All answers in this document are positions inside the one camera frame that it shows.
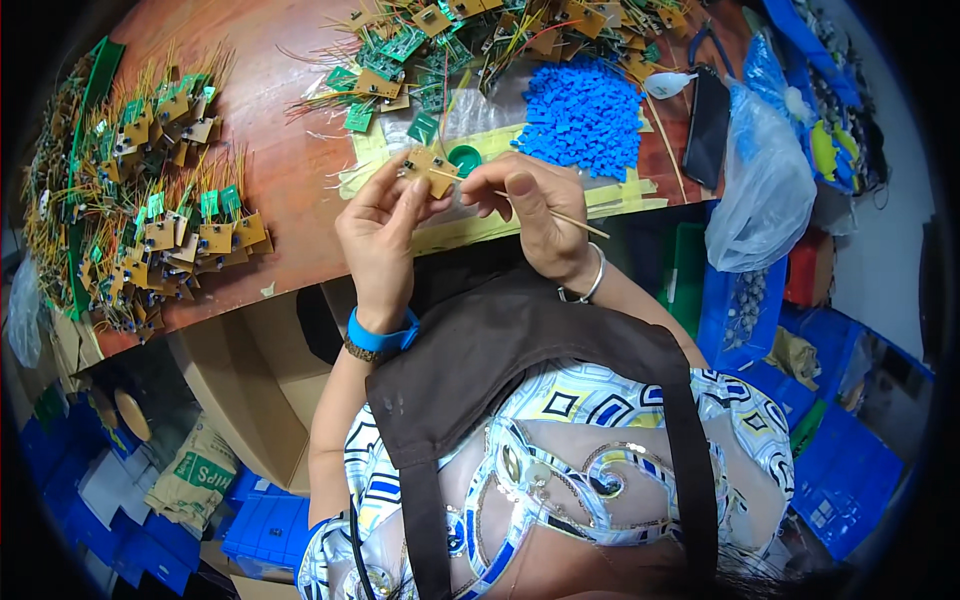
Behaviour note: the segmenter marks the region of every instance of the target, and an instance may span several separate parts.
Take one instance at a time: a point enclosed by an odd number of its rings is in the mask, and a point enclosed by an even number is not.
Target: pliers
[[[713,26],[710,24],[710,19],[704,21],[703,27],[697,32],[697,35],[690,40],[690,47],[686,53],[686,61],[690,64],[690,68],[694,66],[694,55],[697,54],[697,48],[700,47],[700,44],[704,41],[704,37],[710,36],[713,39],[713,45],[717,47],[717,50],[720,52],[720,58],[723,59],[724,65],[727,67],[727,72],[730,73],[731,77],[735,77],[733,74],[733,65],[730,64],[730,59],[727,58],[727,52],[723,49],[723,44],[720,43],[720,38],[717,37],[716,32],[713,31]]]

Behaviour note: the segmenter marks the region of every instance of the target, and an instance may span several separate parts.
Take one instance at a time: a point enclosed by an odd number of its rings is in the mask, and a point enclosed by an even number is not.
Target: blue wristband
[[[367,352],[406,350],[413,344],[417,332],[420,331],[420,321],[409,307],[407,308],[407,321],[410,322],[410,326],[403,331],[389,335],[377,335],[370,333],[357,322],[357,309],[354,307],[353,312],[350,313],[349,323],[347,323],[347,336],[355,346]]]

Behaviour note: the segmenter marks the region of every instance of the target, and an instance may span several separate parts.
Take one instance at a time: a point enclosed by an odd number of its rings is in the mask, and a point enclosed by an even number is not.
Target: red container
[[[800,306],[820,306],[827,302],[832,283],[833,237],[817,228],[807,228],[787,255],[783,299]]]

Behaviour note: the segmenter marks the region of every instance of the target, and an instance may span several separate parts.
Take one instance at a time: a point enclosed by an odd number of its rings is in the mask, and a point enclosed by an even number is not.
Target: white glue bottle
[[[655,73],[643,81],[643,86],[657,100],[666,100],[676,96],[687,84],[697,78],[697,73],[673,73],[664,71]]]

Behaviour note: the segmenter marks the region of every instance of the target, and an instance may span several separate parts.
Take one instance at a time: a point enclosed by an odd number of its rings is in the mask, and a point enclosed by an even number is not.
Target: smartphone
[[[730,91],[712,68],[696,67],[690,134],[684,152],[684,174],[715,190],[720,183],[727,129],[730,126]]]

